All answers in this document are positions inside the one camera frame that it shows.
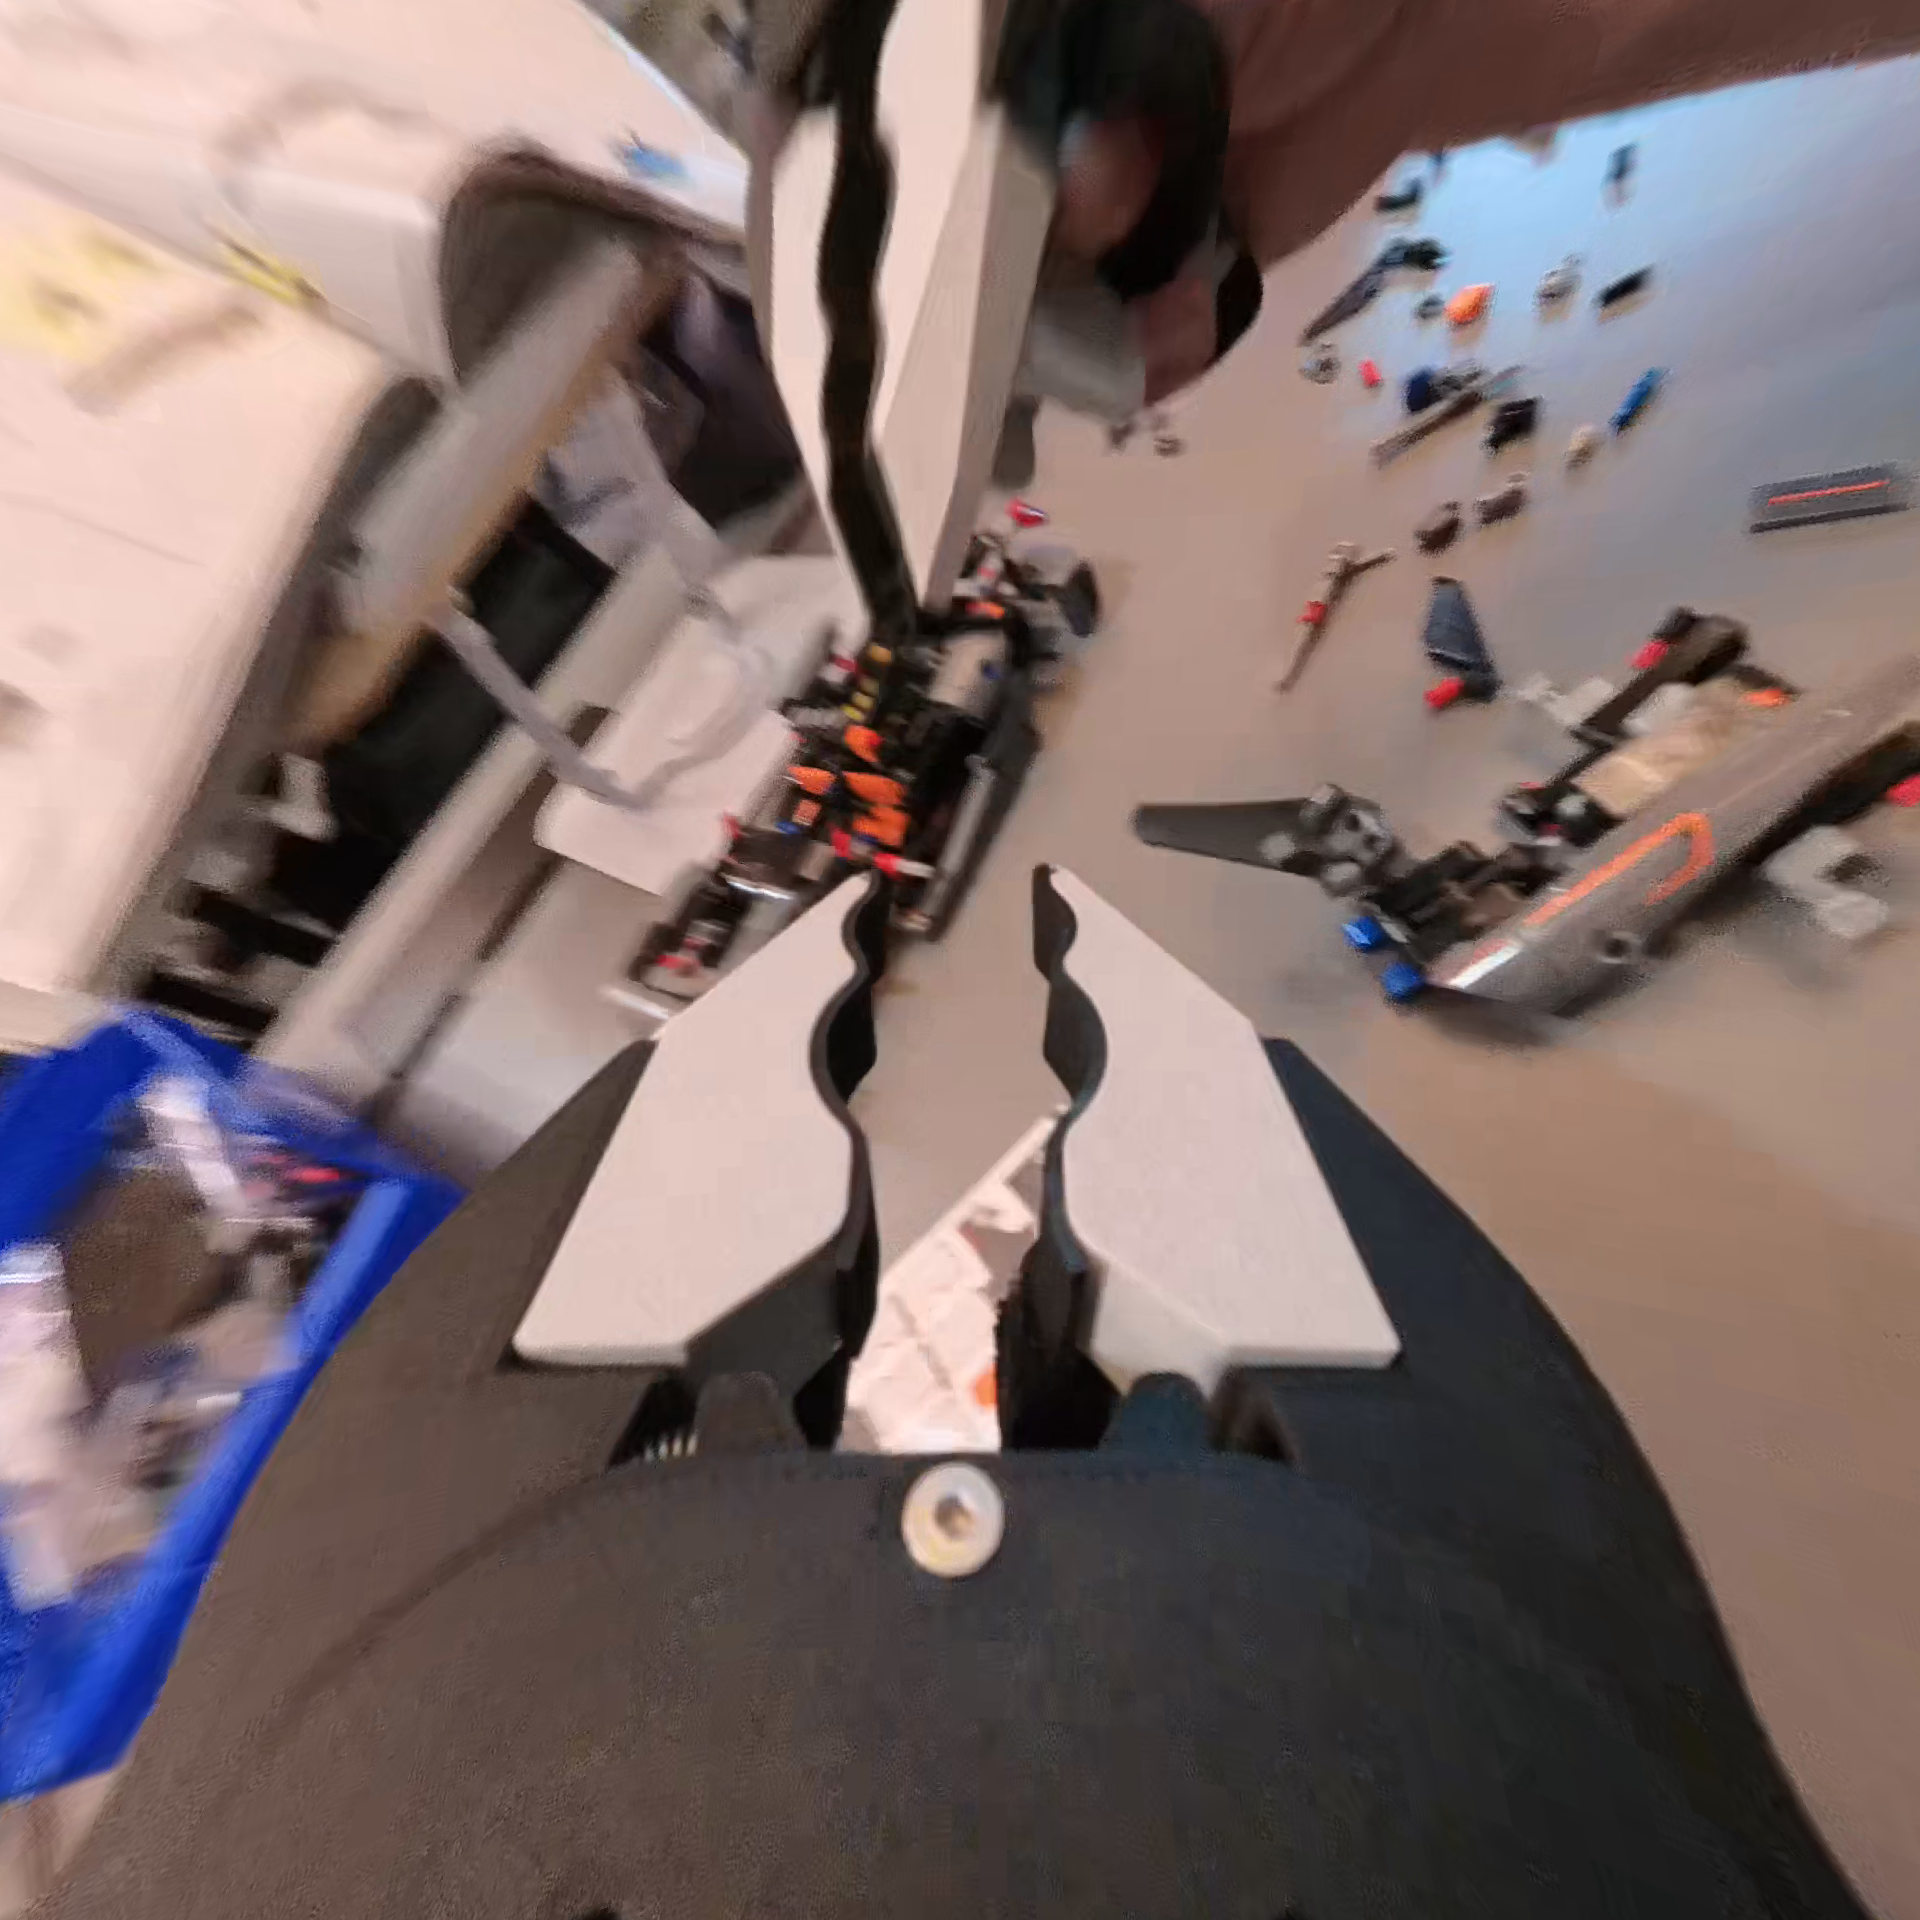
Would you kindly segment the light grey lego connector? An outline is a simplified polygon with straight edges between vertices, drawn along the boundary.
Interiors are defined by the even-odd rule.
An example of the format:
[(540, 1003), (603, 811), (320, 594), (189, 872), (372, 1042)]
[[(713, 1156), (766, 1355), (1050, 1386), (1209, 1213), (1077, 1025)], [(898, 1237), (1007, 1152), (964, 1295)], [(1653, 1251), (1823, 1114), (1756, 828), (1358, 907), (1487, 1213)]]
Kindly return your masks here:
[(1759, 862), (1759, 880), (1842, 945), (1874, 939), (1890, 925), (1883, 898), (1857, 884), (1872, 868), (1862, 844), (1830, 822), (1803, 828)]

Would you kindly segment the scattered small lego pieces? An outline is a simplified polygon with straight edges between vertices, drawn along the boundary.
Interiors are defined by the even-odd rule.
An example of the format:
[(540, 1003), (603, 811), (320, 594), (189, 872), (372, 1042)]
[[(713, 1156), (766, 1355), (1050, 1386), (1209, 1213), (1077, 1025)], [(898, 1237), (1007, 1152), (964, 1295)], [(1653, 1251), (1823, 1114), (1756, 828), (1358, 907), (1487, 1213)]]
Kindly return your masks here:
[[(1638, 142), (1617, 142), (1596, 182), (1599, 209), (1618, 212), (1630, 205), (1638, 189), (1638, 173)], [(1477, 355), (1492, 339), (1490, 327), (1495, 323), (1500, 287), (1492, 278), (1472, 274), (1453, 274), (1445, 280), (1457, 265), (1450, 245), (1440, 237), (1394, 229), (1379, 259), (1299, 338), (1299, 372), (1308, 376), (1308, 386), (1336, 383), (1344, 395), (1348, 386), (1341, 383), (1352, 376), (1352, 395), (1364, 389), (1370, 395), (1367, 404), (1379, 402), (1380, 407), (1389, 407), (1380, 400), (1389, 386), (1397, 395), (1389, 407), (1391, 417), (1380, 415), (1389, 431), (1367, 453), (1370, 472), (1380, 472), (1462, 421), (1481, 421), (1481, 456), (1500, 467), (1507, 453), (1527, 453), (1543, 421), (1543, 400), (1526, 383), (1526, 365), (1500, 369)], [(1582, 254), (1566, 253), (1566, 259), (1546, 265), (1527, 294), (1526, 309), (1546, 334), (1571, 323), (1576, 316), (1575, 308), (1586, 315), (1581, 299), (1593, 308), (1591, 319), (1614, 323), (1638, 309), (1653, 291), (1653, 265), (1637, 265), (1630, 274), (1618, 271), (1614, 278), (1599, 274), (1602, 284), (1591, 294), (1582, 294), (1582, 271)], [(1391, 349), (1380, 365), (1379, 352), (1367, 355), (1358, 349), (1391, 347), (1380, 334), (1384, 323), (1376, 327), (1364, 319), (1384, 294), (1406, 294), (1411, 299), (1411, 359), (1406, 352), (1394, 359)], [(1676, 415), (1669, 372), (1653, 365), (1630, 383), (1630, 393), (1602, 421), (1576, 426), (1563, 453), (1566, 472), (1576, 478), (1605, 465), (1618, 467), (1627, 461), (1618, 449), (1660, 434), (1660, 421), (1669, 421), (1669, 415)], [(1145, 407), (1139, 417), (1102, 427), (1102, 450), (1112, 461), (1134, 461), (1139, 449), (1148, 449), (1148, 453), (1171, 461), (1185, 450), (1179, 427), (1183, 421), (1165, 404)], [(1337, 592), (1394, 563), (1397, 549), (1419, 556), (1417, 565), (1432, 563), (1458, 535), (1462, 515), (1472, 524), (1468, 532), (1495, 518), (1507, 524), (1532, 495), (1532, 480), (1527, 472), (1495, 472), (1495, 480), (1500, 486), (1478, 495), (1472, 511), (1462, 501), (1443, 501), (1419, 518), (1406, 543), (1336, 543), (1324, 563), (1324, 585), (1313, 588), (1308, 602), (1332, 609)]]

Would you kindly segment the clear plastic bags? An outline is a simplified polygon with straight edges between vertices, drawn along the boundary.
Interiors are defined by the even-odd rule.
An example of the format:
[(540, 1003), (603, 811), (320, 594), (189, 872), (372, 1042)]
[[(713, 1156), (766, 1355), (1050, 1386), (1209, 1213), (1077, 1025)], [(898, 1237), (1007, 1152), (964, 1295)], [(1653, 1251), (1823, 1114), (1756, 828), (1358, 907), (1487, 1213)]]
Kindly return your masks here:
[(78, 1214), (3, 1254), (3, 1587), (37, 1613), (143, 1555), (244, 1394), (289, 1362), (318, 1251), (270, 1143), (150, 1077)]

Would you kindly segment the black lego tile red stripe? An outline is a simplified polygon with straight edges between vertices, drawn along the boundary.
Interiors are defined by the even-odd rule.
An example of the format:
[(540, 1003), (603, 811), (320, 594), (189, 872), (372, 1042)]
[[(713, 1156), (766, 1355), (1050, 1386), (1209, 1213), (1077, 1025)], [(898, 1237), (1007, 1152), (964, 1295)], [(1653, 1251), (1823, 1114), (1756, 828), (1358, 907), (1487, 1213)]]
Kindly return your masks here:
[(1751, 535), (1776, 535), (1824, 524), (1897, 515), (1914, 505), (1914, 493), (1914, 469), (1900, 465), (1785, 478), (1751, 493), (1745, 525)]

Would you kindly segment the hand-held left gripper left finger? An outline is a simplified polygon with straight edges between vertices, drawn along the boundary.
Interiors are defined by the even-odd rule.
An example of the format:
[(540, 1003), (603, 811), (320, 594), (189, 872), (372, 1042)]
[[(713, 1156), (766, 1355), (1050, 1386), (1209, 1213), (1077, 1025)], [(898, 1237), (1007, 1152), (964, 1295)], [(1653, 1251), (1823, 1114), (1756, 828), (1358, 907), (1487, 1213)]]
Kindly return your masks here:
[(848, 1095), (876, 1058), (881, 884), (840, 882), (641, 1061), (517, 1325), (541, 1368), (818, 1372), (873, 1222)]

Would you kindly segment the grey lego assembly orange stripe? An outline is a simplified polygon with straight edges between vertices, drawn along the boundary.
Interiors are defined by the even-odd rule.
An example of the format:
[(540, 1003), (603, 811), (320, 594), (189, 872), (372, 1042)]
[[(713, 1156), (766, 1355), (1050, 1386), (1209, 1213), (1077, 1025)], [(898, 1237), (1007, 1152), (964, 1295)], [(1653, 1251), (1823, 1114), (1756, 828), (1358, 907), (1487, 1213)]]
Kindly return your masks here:
[(1306, 880), (1344, 900), (1380, 994), (1571, 1015), (1803, 828), (1918, 803), (1918, 655), (1805, 693), (1751, 659), (1745, 624), (1672, 612), (1618, 684), (1527, 684), (1571, 759), (1500, 800), (1500, 847), (1411, 852), (1336, 784), (1245, 803), (1144, 803), (1144, 847)]

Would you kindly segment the person's right hand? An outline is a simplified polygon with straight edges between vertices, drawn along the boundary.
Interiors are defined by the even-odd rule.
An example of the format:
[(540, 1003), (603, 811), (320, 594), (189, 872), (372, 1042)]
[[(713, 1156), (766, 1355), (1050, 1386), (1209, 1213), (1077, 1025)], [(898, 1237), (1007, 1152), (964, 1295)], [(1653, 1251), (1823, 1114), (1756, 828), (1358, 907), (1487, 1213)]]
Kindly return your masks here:
[(1504, 3), (1204, 3), (1229, 50), (1223, 209), (1259, 269), (1308, 247), (1391, 161), (1500, 124)]

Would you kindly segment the small black lego panel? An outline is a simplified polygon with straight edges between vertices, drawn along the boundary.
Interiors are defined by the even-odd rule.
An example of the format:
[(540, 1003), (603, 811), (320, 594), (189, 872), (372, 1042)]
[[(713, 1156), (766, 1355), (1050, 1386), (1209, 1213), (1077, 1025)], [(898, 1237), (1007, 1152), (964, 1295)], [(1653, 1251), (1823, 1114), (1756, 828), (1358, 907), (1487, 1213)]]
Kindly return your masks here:
[(1500, 664), (1481, 637), (1472, 602), (1450, 574), (1432, 574), (1419, 648), (1432, 665), (1432, 684), (1445, 677), (1468, 684), (1468, 695), (1457, 706), (1487, 706), (1503, 693)]

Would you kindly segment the lego car chassis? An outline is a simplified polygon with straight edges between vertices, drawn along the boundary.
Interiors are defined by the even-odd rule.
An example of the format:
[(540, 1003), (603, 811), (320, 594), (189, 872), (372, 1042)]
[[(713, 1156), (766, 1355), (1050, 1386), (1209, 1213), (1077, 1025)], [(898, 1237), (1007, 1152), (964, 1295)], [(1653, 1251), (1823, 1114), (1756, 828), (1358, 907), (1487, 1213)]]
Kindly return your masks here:
[(677, 884), (611, 995), (666, 1022), (841, 880), (887, 882), (887, 932), (940, 939), (1042, 747), (1042, 698), (1101, 627), (1101, 585), (1048, 514), (1008, 495), (965, 545), (954, 602), (877, 673), (845, 644), (783, 706), (792, 746), (722, 847)]

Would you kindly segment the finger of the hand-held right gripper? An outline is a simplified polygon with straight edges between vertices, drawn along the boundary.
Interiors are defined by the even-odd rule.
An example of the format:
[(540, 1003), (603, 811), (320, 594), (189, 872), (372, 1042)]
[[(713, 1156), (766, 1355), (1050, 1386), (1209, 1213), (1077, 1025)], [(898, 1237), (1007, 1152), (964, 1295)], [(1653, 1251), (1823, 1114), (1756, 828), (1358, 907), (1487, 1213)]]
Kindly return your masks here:
[(1050, 161), (991, 99), (1007, 13), (898, 3), (877, 59), (877, 469), (916, 604), (956, 582), (1050, 224)]
[(916, 592), (876, 450), (877, 269), (896, 168), (877, 131), (891, 3), (762, 3), (746, 261), (762, 352), (802, 478), (873, 634), (910, 634)]

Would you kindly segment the blue plastic bin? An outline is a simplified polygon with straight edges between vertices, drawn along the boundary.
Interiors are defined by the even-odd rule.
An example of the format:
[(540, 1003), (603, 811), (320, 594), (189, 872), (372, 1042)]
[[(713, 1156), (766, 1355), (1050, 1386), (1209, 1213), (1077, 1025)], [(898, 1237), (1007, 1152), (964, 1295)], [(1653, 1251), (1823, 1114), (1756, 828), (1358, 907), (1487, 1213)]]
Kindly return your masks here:
[(296, 1280), (286, 1368), (244, 1394), (155, 1542), (49, 1609), (3, 1591), (6, 1803), (127, 1758), (266, 1453), (327, 1360), (459, 1203), (455, 1183), (320, 1090), (176, 1018), (125, 1010), (3, 1073), (3, 1254), (78, 1214), (134, 1095), (173, 1072), (207, 1081), (232, 1126), (270, 1143), (281, 1203), (314, 1222), (318, 1251)]

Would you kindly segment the grey lego axle red bushes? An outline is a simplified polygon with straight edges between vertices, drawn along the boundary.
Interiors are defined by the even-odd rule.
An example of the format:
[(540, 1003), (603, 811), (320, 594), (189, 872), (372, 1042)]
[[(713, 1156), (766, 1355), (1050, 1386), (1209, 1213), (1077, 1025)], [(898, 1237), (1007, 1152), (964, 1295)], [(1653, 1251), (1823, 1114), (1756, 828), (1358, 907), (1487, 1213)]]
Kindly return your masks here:
[(1313, 651), (1324, 637), (1332, 615), (1341, 609), (1355, 582), (1389, 563), (1394, 563), (1394, 549), (1361, 549), (1358, 543), (1336, 543), (1324, 556), (1322, 574), (1308, 597), (1302, 602), (1292, 644), (1280, 664), (1273, 678), (1275, 693), (1295, 689), (1302, 669), (1308, 665)]

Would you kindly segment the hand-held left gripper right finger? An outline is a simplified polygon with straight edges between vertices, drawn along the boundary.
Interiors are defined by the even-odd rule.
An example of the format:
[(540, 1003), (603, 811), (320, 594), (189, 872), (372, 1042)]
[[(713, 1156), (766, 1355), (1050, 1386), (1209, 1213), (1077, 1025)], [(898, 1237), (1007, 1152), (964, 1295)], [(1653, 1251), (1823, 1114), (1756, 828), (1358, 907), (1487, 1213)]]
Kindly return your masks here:
[(1045, 1229), (1112, 1386), (1397, 1362), (1358, 1243), (1254, 1022), (1058, 865), (1030, 880), (1045, 1058), (1067, 1095)]

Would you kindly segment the white stand base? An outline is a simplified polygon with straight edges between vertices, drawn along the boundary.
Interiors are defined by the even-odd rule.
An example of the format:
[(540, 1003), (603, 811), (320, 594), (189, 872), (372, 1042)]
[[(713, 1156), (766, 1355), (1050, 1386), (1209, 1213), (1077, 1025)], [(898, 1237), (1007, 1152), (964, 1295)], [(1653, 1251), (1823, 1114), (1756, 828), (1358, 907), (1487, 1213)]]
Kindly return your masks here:
[(828, 557), (746, 557), (709, 588), (719, 612), (666, 624), (635, 678), (589, 739), (589, 762), (618, 800), (556, 784), (534, 813), (534, 844), (623, 888), (666, 898), (719, 862), (792, 753), (783, 717), (845, 618)]

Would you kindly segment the person's right forearm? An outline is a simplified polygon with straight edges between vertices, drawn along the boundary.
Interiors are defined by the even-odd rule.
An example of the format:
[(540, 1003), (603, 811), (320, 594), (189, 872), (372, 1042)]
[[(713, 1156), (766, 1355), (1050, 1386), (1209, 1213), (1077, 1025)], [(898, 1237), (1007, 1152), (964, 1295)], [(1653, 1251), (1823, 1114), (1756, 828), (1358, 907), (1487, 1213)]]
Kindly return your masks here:
[(1406, 143), (1462, 147), (1918, 51), (1918, 3), (1477, 3)]

